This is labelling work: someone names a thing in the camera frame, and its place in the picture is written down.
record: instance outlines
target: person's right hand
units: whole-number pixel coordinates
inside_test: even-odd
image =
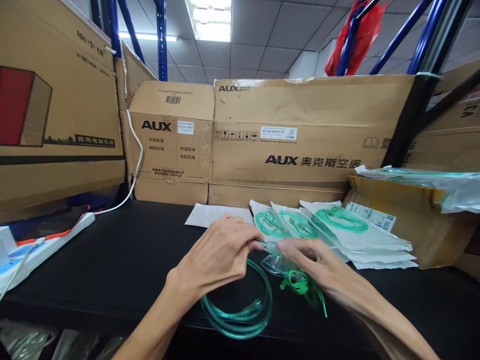
[[[350,311],[368,315],[383,297],[319,239],[291,238],[277,243],[287,259],[306,272],[318,286]]]

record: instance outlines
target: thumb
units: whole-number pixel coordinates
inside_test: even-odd
[[[276,244],[276,247],[278,248],[278,250],[280,250],[283,256],[298,265],[307,273],[314,272],[317,263],[310,260],[308,257],[306,257],[300,252],[300,250],[296,247],[296,245],[298,245],[296,244],[298,240],[299,239],[280,240]]]

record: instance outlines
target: barcode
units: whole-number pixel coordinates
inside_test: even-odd
[[[167,96],[165,102],[168,104],[180,104],[180,99],[180,96]]]

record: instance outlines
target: smartphone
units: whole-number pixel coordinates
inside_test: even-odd
[[[36,228],[19,238],[16,241],[17,245],[19,243],[28,244],[38,238],[66,235],[89,209],[89,205],[84,205],[57,210],[39,223]]]

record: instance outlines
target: ceiling light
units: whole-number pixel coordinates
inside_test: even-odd
[[[118,36],[121,38],[121,39],[130,39],[130,34],[128,32],[119,32],[118,33]],[[155,34],[136,34],[136,38],[137,39],[142,39],[142,40],[155,40],[157,41],[158,40],[158,36],[155,35]],[[176,36],[170,36],[170,35],[167,35],[165,36],[166,40],[167,41],[178,41],[178,37]]]
[[[232,0],[185,0],[195,39],[230,42]]]

